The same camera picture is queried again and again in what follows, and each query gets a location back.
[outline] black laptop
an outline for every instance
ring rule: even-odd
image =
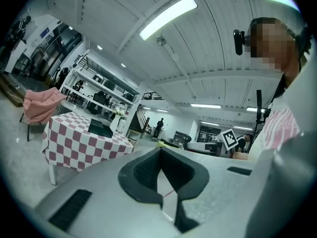
[[[109,126],[104,125],[101,121],[95,119],[91,119],[88,132],[108,138],[112,138],[113,135]]]

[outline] black slot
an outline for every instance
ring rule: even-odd
[[[237,173],[237,174],[244,175],[244,176],[249,176],[252,172],[252,170],[250,170],[250,169],[243,169],[243,168],[238,168],[238,167],[230,167],[227,170],[234,172],[234,173]]]
[[[90,198],[91,194],[92,193],[87,190],[77,190],[50,218],[49,222],[61,230],[67,231]]]

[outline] striped shirt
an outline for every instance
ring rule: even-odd
[[[275,98],[271,113],[251,147],[248,160],[256,161],[262,151],[277,149],[282,143],[295,137],[298,133],[299,127],[283,96]]]

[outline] table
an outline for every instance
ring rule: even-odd
[[[75,112],[51,117],[43,132],[41,152],[56,185],[55,166],[82,171],[93,164],[130,154],[133,145],[115,131],[112,138],[88,132],[90,119]]]

